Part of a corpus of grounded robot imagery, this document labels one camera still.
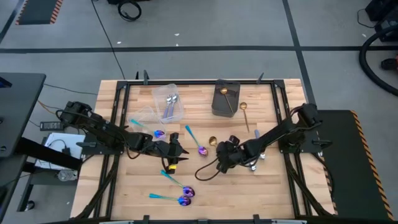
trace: wooden tabletop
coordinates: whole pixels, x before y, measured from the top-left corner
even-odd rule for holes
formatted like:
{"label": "wooden tabletop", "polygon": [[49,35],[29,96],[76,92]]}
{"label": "wooden tabletop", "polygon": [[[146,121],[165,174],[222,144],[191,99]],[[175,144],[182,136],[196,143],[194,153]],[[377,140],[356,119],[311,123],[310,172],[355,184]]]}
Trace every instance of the wooden tabletop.
{"label": "wooden tabletop", "polygon": [[[99,88],[95,113],[102,115],[104,119],[110,120],[111,117],[116,82],[103,80]],[[299,79],[286,79],[285,85],[291,108],[305,102]],[[151,106],[155,110],[151,95],[155,87],[131,87],[127,116],[144,106]],[[266,159],[258,161],[257,170],[254,172],[247,167],[237,166],[227,174],[219,174],[206,182],[198,181],[194,177],[198,168],[216,157],[215,148],[208,143],[210,136],[216,136],[220,142],[233,134],[243,142],[254,138],[255,129],[264,134],[277,125],[269,85],[241,85],[239,102],[245,101],[248,104],[246,114],[250,133],[246,129],[242,110],[238,110],[233,118],[211,113],[214,85],[181,85],[178,86],[178,92],[184,107],[184,118],[175,123],[165,124],[165,127],[168,133],[180,134],[178,140],[190,153],[186,156],[189,160],[177,165],[173,177],[183,185],[195,189],[196,196],[193,197],[192,204],[182,207],[171,200],[148,198],[150,193],[179,197],[182,195],[182,189],[161,176],[162,164],[159,158],[140,156],[132,161],[124,153],[119,163],[112,220],[142,220],[144,215],[150,215],[151,220],[252,219],[253,214],[259,214],[260,218],[293,218],[285,164],[277,143],[266,149]],[[279,100],[282,101],[279,91],[278,94]],[[122,92],[116,124],[120,122],[123,95]],[[198,155],[194,140],[185,130],[187,124],[200,144],[209,150],[208,157]],[[323,166],[309,154],[302,154],[301,159],[307,187],[327,211],[334,213]],[[96,192],[102,161],[103,156],[94,156],[81,168],[71,217],[78,215]],[[216,172],[215,165],[216,163],[202,170],[200,177],[207,178],[213,175]],[[299,190],[297,192],[300,211],[304,213],[301,193]],[[108,192],[105,192],[102,215],[107,196]]]}

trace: black mat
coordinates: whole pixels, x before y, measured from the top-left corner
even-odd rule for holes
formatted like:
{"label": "black mat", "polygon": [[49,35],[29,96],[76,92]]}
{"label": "black mat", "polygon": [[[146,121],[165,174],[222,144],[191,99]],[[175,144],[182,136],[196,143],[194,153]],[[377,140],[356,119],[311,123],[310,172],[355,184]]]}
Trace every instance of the black mat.
{"label": "black mat", "polygon": [[323,151],[335,183],[338,216],[391,220],[391,209],[364,138],[358,117],[348,110],[320,110],[321,139],[333,141]]}
{"label": "black mat", "polygon": [[17,25],[53,24],[57,20],[63,0],[26,0]]}

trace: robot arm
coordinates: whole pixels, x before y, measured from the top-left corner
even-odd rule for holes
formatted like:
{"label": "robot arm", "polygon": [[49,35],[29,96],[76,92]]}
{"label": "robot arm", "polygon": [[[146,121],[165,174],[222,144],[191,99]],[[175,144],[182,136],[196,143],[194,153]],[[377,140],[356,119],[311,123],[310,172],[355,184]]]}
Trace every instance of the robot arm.
{"label": "robot arm", "polygon": [[100,144],[112,150],[123,151],[124,148],[128,148],[139,154],[166,158],[169,164],[185,160],[186,158],[179,156],[188,153],[178,142],[178,133],[170,135],[170,143],[154,142],[150,134],[128,132],[92,112],[91,107],[84,103],[68,102],[64,110],[57,111],[57,117],[66,126],[87,130]]}
{"label": "robot arm", "polygon": [[[293,123],[292,115],[297,113],[299,121]],[[299,146],[305,141],[304,132],[321,124],[317,118],[317,107],[312,104],[303,104],[292,110],[291,114],[278,126],[271,129],[258,139],[250,139],[239,144],[239,139],[231,136],[229,141],[221,142],[217,147],[218,165],[217,169],[226,173],[229,168],[236,165],[245,166],[256,161],[266,147],[283,139],[290,146]]]}

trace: gray concrete floor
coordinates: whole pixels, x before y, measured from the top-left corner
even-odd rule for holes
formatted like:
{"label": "gray concrete floor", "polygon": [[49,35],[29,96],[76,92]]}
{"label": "gray concrete floor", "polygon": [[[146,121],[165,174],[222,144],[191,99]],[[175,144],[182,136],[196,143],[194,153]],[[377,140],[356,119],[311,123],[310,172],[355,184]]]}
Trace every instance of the gray concrete floor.
{"label": "gray concrete floor", "polygon": [[[289,0],[301,46],[360,46],[374,33],[356,23],[356,11],[370,0]],[[0,30],[17,0],[0,1]],[[151,0],[142,2],[141,19],[126,22],[116,6],[95,2],[114,47],[175,47],[222,45],[292,46],[282,1],[276,0]],[[365,14],[361,20],[369,22]],[[52,25],[16,26],[8,30],[0,49],[62,49],[109,47],[90,0],[64,0]],[[395,52],[370,52],[368,61],[383,79],[398,86],[396,72],[383,72],[379,62]],[[304,52],[305,64],[320,109],[356,110],[374,161],[398,216],[398,98],[382,91],[361,71],[358,52]],[[118,52],[126,75],[146,69],[153,78],[302,78],[294,51]],[[0,54],[0,72],[37,72],[46,83],[78,91],[97,92],[100,80],[122,79],[112,53]],[[44,87],[39,99],[64,107],[67,101],[95,106],[96,97]],[[35,123],[56,117],[36,106]],[[37,142],[48,135],[28,124],[24,136]],[[43,223],[66,220],[75,187],[35,186],[31,199],[37,207],[15,212],[25,179],[17,190],[3,223]]]}

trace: black container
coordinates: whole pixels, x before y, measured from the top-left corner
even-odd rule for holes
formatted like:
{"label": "black container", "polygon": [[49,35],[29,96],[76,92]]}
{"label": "black container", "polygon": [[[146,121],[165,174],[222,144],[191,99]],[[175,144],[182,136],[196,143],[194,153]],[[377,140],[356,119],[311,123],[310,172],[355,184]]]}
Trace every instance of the black container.
{"label": "black container", "polygon": [[[225,95],[231,104],[232,111],[229,108],[225,96],[220,92],[222,88],[226,88],[228,90]],[[241,84],[239,82],[221,79],[217,80],[214,89],[213,103],[211,104],[211,111],[213,114],[232,118],[238,110],[240,90]]]}
{"label": "black container", "polygon": [[395,0],[372,0],[366,6],[366,13],[371,21],[380,21],[397,5]]}

